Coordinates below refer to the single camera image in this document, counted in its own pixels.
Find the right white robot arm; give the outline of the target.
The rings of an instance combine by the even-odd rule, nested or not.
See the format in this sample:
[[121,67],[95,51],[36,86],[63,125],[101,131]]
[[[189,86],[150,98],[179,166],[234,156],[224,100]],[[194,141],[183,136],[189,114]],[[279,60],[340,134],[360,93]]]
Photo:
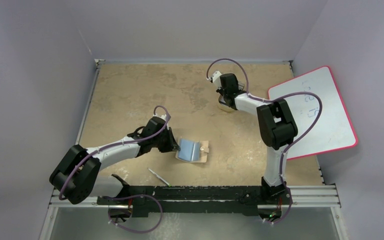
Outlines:
[[261,180],[262,200],[274,203],[286,190],[283,172],[286,168],[284,150],[291,145],[298,135],[298,127],[287,101],[258,99],[249,95],[233,73],[215,71],[210,81],[220,94],[220,102],[226,107],[249,113],[257,117],[259,132],[267,146],[266,168]]

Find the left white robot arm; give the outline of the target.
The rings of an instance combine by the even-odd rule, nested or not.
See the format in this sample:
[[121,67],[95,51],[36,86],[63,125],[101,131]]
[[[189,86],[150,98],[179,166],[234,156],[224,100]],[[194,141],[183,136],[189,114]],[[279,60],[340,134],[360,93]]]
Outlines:
[[179,151],[166,115],[153,116],[120,140],[98,147],[73,145],[51,173],[49,182],[59,200],[76,205],[88,197],[108,197],[118,205],[129,199],[128,184],[119,176],[100,177],[99,172],[121,161],[135,159],[153,148],[161,153]]

